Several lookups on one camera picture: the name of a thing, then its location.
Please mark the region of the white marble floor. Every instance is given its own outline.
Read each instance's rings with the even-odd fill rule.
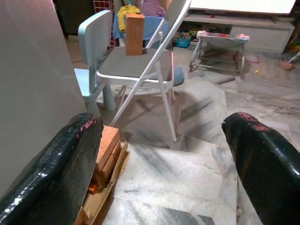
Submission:
[[[76,40],[68,47],[74,66],[83,68]],[[248,63],[243,79],[190,73],[192,49],[173,51],[186,78],[172,102],[178,140],[171,141],[159,91],[140,89],[116,124],[131,154],[105,223],[261,224],[236,177],[221,123],[231,113],[250,113],[300,150],[300,67],[285,71],[278,65],[283,56],[247,52],[260,62]],[[112,89],[116,95],[120,87]],[[115,112],[103,111],[101,102],[100,95],[108,124]]]

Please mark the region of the yellow cloth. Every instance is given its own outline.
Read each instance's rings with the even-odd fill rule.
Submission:
[[[140,13],[140,10],[135,6],[122,6],[118,12],[119,29],[121,32],[126,30],[124,15],[127,13]]]

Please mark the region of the gray chair seat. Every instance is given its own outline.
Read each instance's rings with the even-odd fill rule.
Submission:
[[[113,48],[99,67],[99,73],[123,77],[139,78],[157,49],[144,49],[143,55],[127,56],[125,47]],[[173,53],[164,50],[159,58],[164,81],[171,81],[173,73]]]

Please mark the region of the tv stand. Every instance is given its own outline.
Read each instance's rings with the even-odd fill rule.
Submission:
[[[184,21],[231,25],[231,35],[243,33],[250,36],[250,41],[245,44],[246,50],[263,53],[281,54],[294,30],[289,22],[225,15],[195,13],[188,15]]]

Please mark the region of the television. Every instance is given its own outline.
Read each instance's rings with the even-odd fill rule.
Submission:
[[[289,14],[296,0],[192,0],[191,9]]]

